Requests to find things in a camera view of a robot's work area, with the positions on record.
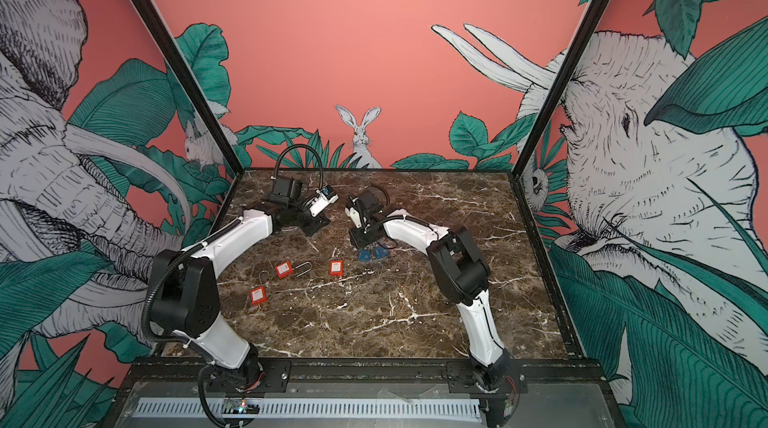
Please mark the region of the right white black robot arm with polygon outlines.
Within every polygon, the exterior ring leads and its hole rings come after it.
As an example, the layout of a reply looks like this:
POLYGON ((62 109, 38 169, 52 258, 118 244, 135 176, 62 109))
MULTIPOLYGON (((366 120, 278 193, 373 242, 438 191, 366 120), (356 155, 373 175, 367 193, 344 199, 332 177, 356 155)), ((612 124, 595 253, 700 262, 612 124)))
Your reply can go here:
POLYGON ((469 359, 475 384, 493 392, 506 382, 512 356, 498 334, 490 294, 490 268, 469 230, 463 225, 436 225, 406 209, 385 206, 369 189, 348 196, 345 213, 354 226, 353 246, 363 249, 388 237, 423 253, 442 295, 455 304, 469 340, 469 359))

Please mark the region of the blue padlock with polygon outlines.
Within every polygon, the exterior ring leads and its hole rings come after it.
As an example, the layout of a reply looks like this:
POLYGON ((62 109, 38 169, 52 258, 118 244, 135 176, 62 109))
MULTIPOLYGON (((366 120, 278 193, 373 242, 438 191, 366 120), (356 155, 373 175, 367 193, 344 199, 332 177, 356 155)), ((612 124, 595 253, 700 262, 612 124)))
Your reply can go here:
POLYGON ((373 249, 373 255, 377 259, 387 258, 390 256, 390 250, 382 246, 376 246, 373 249))
POLYGON ((358 251, 358 260, 368 262, 372 259, 371 252, 369 250, 359 250, 358 251))

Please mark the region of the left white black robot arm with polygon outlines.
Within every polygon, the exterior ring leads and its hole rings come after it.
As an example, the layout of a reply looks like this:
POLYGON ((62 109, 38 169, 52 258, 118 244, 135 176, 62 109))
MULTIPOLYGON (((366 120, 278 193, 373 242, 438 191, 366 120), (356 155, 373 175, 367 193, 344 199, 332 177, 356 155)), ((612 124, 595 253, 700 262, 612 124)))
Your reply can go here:
POLYGON ((320 196, 288 204, 262 201, 242 209, 204 240, 180 251, 161 251, 153 260, 142 309, 144 336, 152 342, 189 342, 235 390, 256 389, 264 378, 258 349, 221 314, 218 277, 241 254, 284 227, 299 227, 312 236, 330 224, 323 214, 328 206, 320 196))

